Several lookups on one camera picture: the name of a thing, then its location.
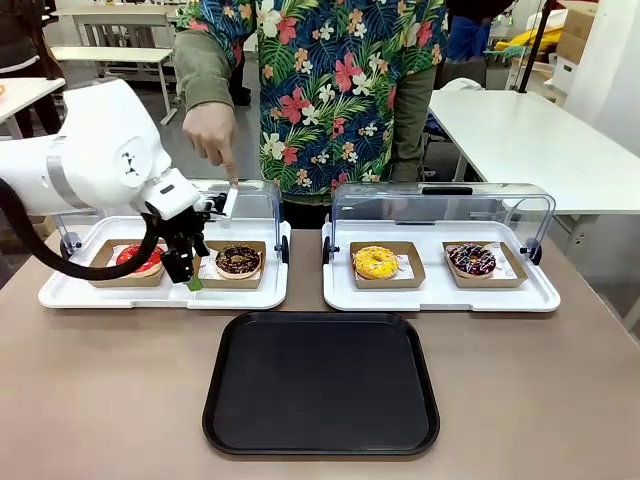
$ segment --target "clear plastic cover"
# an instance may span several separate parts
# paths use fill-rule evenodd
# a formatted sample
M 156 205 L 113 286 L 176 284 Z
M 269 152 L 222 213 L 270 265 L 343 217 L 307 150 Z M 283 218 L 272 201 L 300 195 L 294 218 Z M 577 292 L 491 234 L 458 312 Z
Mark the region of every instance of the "clear plastic cover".
M 357 228 L 360 222 L 428 226 L 482 221 L 507 226 L 522 253 L 535 258 L 554 210 L 553 197 L 529 184 L 344 184 L 333 196 L 331 251 L 341 229 Z
M 226 180 L 194 180 L 192 183 L 207 199 L 215 199 L 225 193 L 231 198 L 231 187 Z M 226 227 L 233 228 L 234 222 L 247 220 L 264 220 L 272 222 L 276 239 L 276 249 L 281 247 L 280 236 L 280 190 L 273 184 L 261 180 L 246 180 L 238 183 L 238 194 L 235 198 L 233 211 L 226 219 Z

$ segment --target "jeans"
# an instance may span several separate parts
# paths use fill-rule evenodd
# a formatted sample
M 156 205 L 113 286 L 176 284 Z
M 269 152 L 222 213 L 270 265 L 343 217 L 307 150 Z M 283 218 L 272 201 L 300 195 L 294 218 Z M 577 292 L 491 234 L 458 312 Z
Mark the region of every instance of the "jeans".
M 465 62 L 473 57 L 484 56 L 490 31 L 490 22 L 481 25 L 466 17 L 453 17 L 447 59 Z

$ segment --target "floral shirt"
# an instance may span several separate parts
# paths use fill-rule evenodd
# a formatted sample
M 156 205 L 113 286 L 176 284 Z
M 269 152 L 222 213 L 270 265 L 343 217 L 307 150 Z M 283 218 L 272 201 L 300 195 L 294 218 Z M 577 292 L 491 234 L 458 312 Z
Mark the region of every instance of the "floral shirt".
M 179 26 L 233 67 L 257 24 L 262 173 L 323 195 L 387 178 L 396 86 L 440 62 L 444 15 L 444 0 L 192 0 Z

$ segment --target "wall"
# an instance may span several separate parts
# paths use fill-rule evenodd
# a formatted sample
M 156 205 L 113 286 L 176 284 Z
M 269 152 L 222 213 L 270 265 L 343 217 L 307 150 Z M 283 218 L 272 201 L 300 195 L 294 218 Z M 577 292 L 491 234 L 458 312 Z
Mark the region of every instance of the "wall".
M 565 108 L 640 157 L 638 58 L 640 1 L 601 0 Z M 599 280 L 637 280 L 638 242 L 640 216 L 603 216 L 578 268 Z
M 542 10 L 544 0 L 520 0 L 513 7 L 513 28 L 524 30 L 527 20 L 534 13 Z

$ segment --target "white serving tray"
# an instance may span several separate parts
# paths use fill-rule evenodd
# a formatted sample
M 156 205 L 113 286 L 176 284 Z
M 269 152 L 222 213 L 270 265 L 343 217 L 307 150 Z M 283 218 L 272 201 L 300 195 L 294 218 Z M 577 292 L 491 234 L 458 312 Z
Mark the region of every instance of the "white serving tray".
M 260 286 L 255 290 L 203 289 L 191 292 L 184 284 L 174 284 L 169 275 L 163 275 L 160 285 L 154 288 L 95 288 L 85 280 L 79 280 L 55 272 L 40 289 L 38 299 L 49 308 L 133 308 L 133 307 L 182 307 L 193 309 L 242 309 L 266 310 L 285 298 L 289 265 L 277 257 L 275 251 L 274 220 L 233 219 L 228 223 L 207 223 L 206 240 L 256 240 L 267 247 L 266 263 Z M 145 224 L 136 216 L 107 217 L 98 222 L 84 239 L 83 246 L 71 259 L 88 265 L 108 239 L 142 238 Z M 280 224 L 280 235 L 287 237 L 291 245 L 291 227 Z
M 397 225 L 393 221 L 340 220 L 336 228 L 339 252 L 323 266 L 324 298 L 338 310 L 419 311 L 473 310 L 477 312 L 550 312 L 560 295 L 540 267 L 518 253 L 520 242 L 501 223 L 438 221 L 432 225 Z M 331 224 L 322 228 L 322 241 L 331 237 Z M 417 289 L 359 290 L 349 258 L 351 242 L 409 241 L 420 254 L 426 280 Z M 446 264 L 442 242 L 505 242 L 522 260 L 529 279 L 517 288 L 461 289 Z

